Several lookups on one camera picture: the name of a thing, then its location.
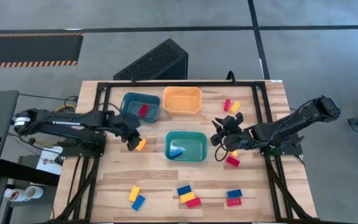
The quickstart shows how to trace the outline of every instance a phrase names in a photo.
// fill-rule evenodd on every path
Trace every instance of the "lego brick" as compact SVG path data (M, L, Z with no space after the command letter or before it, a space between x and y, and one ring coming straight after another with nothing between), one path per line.
M232 157L236 157L236 156L237 156L237 150L236 150L236 151L234 151L234 152L230 152L230 156L232 156Z
M136 186L133 186L133 187L132 187L131 193L129 194L129 200L130 200L131 202L135 202L135 201L136 201L137 195L139 194L139 190L140 190L140 188L138 188L138 187L136 187Z
M181 195L180 196L180 202L185 203L185 202L190 201L191 199L194 199L194 198L195 198L194 193L190 192L190 193Z
M182 154L182 150L176 149L174 151L169 152L169 157L174 158L176 156L179 156L180 154Z
M136 199L136 201L134 202L134 204L132 205L132 208L134 210L139 210L140 206L142 206L143 202L144 202L145 198L143 196L138 196L138 198Z
M229 111L229 107L230 107L230 99L227 99L226 102L224 102L224 111Z
M241 205L241 198L228 198L226 202L228 207Z
M238 109L239 109L239 107L240 107L240 103L239 102L234 102L234 104L233 104L233 106L231 106L231 108L230 108L230 111L232 112L232 113L235 113Z
M187 185L187 186L184 186L184 187L181 187L181 188L178 189L178 195L179 196L187 194L187 193L190 193L190 192L191 192L190 185Z
M239 165L240 165L240 161L238 161L237 159L235 159L231 156L227 157L226 162L232 164L234 167L239 167Z
M231 190L227 192L227 197L228 198L236 198L236 197L242 197L242 193L241 190Z
M142 105L142 107L139 110L139 116L144 117L148 110L149 110L149 106Z
M187 208L197 207L198 205L201 205L201 200L200 198L194 198L186 202L186 204L187 204Z
M146 139L143 139L139 142L139 145L136 146L136 150L138 150L139 152L143 149L144 145L146 145Z

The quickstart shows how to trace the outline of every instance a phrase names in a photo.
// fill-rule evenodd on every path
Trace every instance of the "black computer case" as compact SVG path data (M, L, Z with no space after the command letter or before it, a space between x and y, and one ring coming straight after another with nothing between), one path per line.
M188 53L172 39L115 74L114 80L186 80Z

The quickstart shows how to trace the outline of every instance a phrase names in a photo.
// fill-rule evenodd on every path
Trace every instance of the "black floor mat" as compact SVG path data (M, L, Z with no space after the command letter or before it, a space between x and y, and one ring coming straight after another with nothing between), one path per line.
M0 35L0 68L76 65L83 33Z

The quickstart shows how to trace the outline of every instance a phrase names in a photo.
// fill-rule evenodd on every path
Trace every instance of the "blue lego brick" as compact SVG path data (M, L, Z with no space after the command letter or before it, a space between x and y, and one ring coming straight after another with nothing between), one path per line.
M184 186L184 187L181 187L181 188L178 189L178 195L179 196L187 194L187 193L190 193L190 192L191 192L190 185L187 185L187 186Z
M145 200L145 198L144 198L143 196L139 195L139 196L137 197L136 201L134 202L134 204L132 205L132 208L133 208L134 210L137 210L137 211L138 211L139 208L140 208L140 206L143 204L144 200Z
M169 157L174 158L175 156L179 156L180 154L182 154L182 150L176 149L169 153Z
M236 198L241 196L242 196L241 190L231 190L227 192L228 198Z

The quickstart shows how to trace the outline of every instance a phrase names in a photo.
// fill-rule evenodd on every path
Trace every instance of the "wooden table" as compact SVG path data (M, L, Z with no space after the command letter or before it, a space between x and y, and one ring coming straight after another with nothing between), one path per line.
M83 82L77 113L93 108L97 82ZM267 93L273 119L290 113L282 82L266 81ZM242 128L257 123L251 87L200 87L203 92L202 108L196 115L168 114L161 105L158 121L144 123L139 128L147 145L142 152L128 151L126 144L108 134L104 156L100 159L91 222L251 222L275 220L264 158L259 150L239 150L239 168L214 159L215 147L208 141L208 156L204 162L172 162L164 156L165 136L170 131L197 131L209 139L215 133L211 121L232 113L224 112L226 99L241 103L239 111L244 115ZM127 92L155 95L162 99L164 87L113 87L110 103L120 105ZM263 100L259 93L262 112ZM56 215L66 207L73 170L77 158L69 158L63 164L54 209ZM289 191L311 216L316 216L313 199L302 163L294 156L282 156ZM77 170L72 195L80 178L81 166ZM180 203L177 188L191 185L202 206L187 209ZM137 212L128 201L133 185L140 187L146 200ZM242 205L227 207L226 192L242 190ZM282 216L285 207L280 190L278 198ZM85 214L87 193L81 204L81 215Z

